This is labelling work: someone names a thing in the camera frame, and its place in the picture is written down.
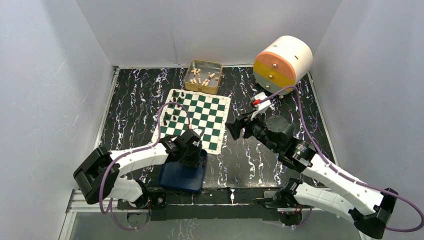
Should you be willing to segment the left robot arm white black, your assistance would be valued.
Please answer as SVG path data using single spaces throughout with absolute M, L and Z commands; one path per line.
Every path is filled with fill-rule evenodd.
M 203 131 L 194 128 L 179 136 L 168 135 L 151 145 L 126 150 L 108 151 L 97 147 L 77 167 L 73 178 L 89 205 L 113 198 L 144 208 L 150 200 L 147 189 L 140 181 L 123 176 L 145 167 L 174 162 L 198 167 L 202 136 Z

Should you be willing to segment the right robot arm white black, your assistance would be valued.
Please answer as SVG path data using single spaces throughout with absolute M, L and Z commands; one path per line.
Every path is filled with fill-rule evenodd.
M 383 238 L 396 204 L 396 198 L 391 195 L 394 190 L 387 188 L 382 192 L 367 189 L 362 181 L 326 158 L 321 158 L 313 146 L 295 137 L 294 125 L 283 116 L 264 118 L 245 113 L 233 123 L 225 123 L 225 126 L 234 140 L 240 136 L 245 139 L 254 137 L 277 154 L 284 166 L 331 189 L 325 191 L 300 179 L 290 178 L 278 193 L 260 200 L 261 204 L 316 207 L 346 219 L 357 230 L 373 239 Z

